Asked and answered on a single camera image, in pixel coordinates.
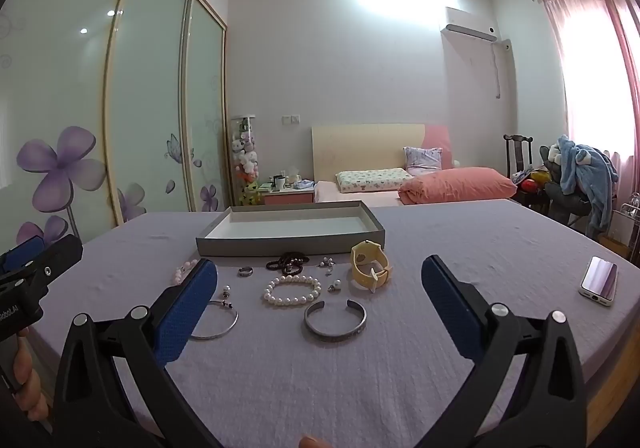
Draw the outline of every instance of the white smartphone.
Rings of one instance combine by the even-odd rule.
[[[578,292],[607,307],[613,303],[618,284],[618,266],[598,257],[593,257],[584,274]]]

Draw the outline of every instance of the silver screw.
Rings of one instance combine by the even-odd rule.
[[[140,305],[138,307],[134,307],[131,311],[131,317],[134,320],[141,320],[146,316],[146,307]]]
[[[491,312],[495,314],[495,316],[507,316],[509,314],[509,308],[505,306],[505,304],[494,303],[491,306]]]
[[[553,311],[553,313],[551,313],[551,318],[553,318],[558,323],[566,322],[566,316],[562,311]]]
[[[77,325],[78,327],[80,327],[81,325],[86,324],[86,321],[87,321],[86,314],[80,313],[80,314],[77,314],[76,317],[74,318],[74,325]]]

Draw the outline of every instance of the purple tablecloth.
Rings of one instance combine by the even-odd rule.
[[[411,448],[457,393],[472,368],[460,357],[420,283],[424,258],[437,253],[455,276],[473,283],[489,301],[522,316],[561,309],[575,335],[586,380],[607,361],[635,319],[640,271],[583,235],[507,200],[373,209],[386,229],[385,252],[394,267],[375,295],[351,282],[347,255],[326,277],[312,259],[327,302],[316,318],[325,328],[357,322],[347,298],[366,306],[367,328],[339,344],[323,344],[302,325],[303,307],[274,308],[261,300],[274,276],[266,259],[215,259],[219,287],[231,286],[236,327],[210,342],[188,342],[167,370],[193,410],[228,448],[295,447],[305,433],[336,447]],[[31,342],[56,367],[73,317],[114,319],[150,305],[178,265],[197,258],[195,235],[215,214],[140,216],[84,247],[82,261],[50,286],[45,317]],[[616,300],[605,308],[577,292],[591,257],[616,262]],[[239,278],[240,266],[254,274]],[[345,284],[327,293],[331,281]],[[300,286],[276,288],[292,297]],[[209,307],[197,330],[224,329],[230,316]],[[504,411],[522,360],[511,366],[485,425]],[[148,418],[126,364],[119,371],[138,415]]]

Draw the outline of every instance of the thin silver bangle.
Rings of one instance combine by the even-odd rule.
[[[360,334],[364,330],[365,326],[367,325],[367,310],[364,309],[364,307],[361,304],[359,304],[354,300],[347,300],[347,306],[362,313],[362,320],[358,325],[356,325],[356,327],[354,327],[350,331],[347,331],[346,333],[340,333],[340,334],[323,333],[322,331],[319,331],[309,323],[309,320],[308,320],[309,315],[313,313],[313,311],[318,311],[319,309],[322,309],[324,307],[324,300],[319,300],[316,303],[311,304],[309,307],[305,309],[306,328],[309,329],[310,332],[312,332],[319,340],[322,340],[323,342],[342,342],[348,338],[351,338],[352,336]]]
[[[211,336],[195,336],[192,334],[191,336],[189,336],[190,340],[196,340],[198,342],[204,342],[206,340],[215,340],[216,338],[220,338],[220,336],[224,336],[225,334],[227,334],[231,329],[233,329],[234,325],[236,325],[236,322],[238,322],[238,311],[236,311],[233,307],[231,307],[231,304],[226,303],[225,300],[210,300],[207,305],[211,305],[211,304],[219,305],[220,307],[223,307],[231,311],[234,314],[234,322],[229,327],[227,327],[222,333],[212,334]]]

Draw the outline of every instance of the human hand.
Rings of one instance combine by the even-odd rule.
[[[29,329],[23,329],[18,336],[27,336]],[[18,352],[14,359],[15,379],[22,385],[15,395],[15,401],[31,421],[41,421],[49,415],[49,406],[40,391],[40,377],[33,370],[33,360],[25,340],[18,338]]]
[[[325,441],[314,439],[305,435],[298,444],[298,448],[332,448],[330,444]]]

